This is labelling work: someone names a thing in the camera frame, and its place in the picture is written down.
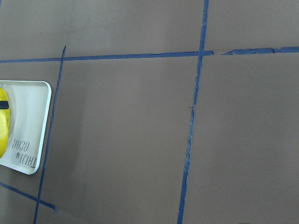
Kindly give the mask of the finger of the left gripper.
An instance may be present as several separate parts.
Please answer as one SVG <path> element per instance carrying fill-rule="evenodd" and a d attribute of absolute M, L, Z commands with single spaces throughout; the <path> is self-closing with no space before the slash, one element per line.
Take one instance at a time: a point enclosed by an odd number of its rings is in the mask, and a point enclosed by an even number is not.
<path fill-rule="evenodd" d="M 0 101 L 0 109 L 9 109 L 9 102 L 6 100 Z"/>

